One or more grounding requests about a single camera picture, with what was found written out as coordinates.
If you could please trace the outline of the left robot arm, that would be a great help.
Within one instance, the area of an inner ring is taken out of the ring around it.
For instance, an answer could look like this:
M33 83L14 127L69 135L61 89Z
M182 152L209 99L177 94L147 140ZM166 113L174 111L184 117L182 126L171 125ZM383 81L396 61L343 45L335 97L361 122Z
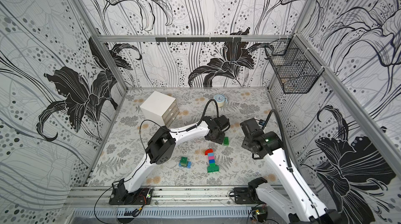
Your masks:
M134 205L143 196L142 183L157 165L168 161L176 146L196 138L205 138L223 144L225 132L230 128L229 119L219 114L218 102L210 99L204 107L200 120L196 123L169 129L159 126L144 147L145 154L136 168L125 178L114 181L109 188L109 205Z

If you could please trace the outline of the red lego brick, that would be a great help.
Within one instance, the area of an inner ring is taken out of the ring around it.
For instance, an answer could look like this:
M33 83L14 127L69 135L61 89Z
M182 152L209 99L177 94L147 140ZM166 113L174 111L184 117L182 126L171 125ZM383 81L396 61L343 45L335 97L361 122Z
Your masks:
M205 151L205 155L208 156L208 153L214 153L214 151L212 149L208 149L208 150Z

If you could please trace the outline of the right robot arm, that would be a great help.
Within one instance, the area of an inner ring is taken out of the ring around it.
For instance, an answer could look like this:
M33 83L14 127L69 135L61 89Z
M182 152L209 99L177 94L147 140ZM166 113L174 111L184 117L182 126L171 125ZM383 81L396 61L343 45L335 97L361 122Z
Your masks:
M264 160L282 183L287 197L276 191L266 179L259 177L248 183L245 200L266 204L288 224L341 224L342 217L328 207L310 189L289 156L284 136L264 131L256 119L243 121L242 147L252 153L254 160Z

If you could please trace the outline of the long light blue lego brick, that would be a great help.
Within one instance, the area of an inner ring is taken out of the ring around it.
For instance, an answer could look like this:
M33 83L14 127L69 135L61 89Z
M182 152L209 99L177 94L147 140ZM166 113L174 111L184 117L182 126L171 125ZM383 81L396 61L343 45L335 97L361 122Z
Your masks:
M190 168L191 165L192 165L192 163L191 163L190 161L188 161L188 166L187 166L186 168Z

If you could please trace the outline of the long green lego brick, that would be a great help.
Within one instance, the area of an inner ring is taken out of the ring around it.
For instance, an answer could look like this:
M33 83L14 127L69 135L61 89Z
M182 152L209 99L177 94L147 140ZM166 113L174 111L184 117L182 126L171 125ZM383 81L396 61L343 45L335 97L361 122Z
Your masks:
M210 163L209 166L207 167L207 172L208 173L219 172L219 166L216 165L215 163Z

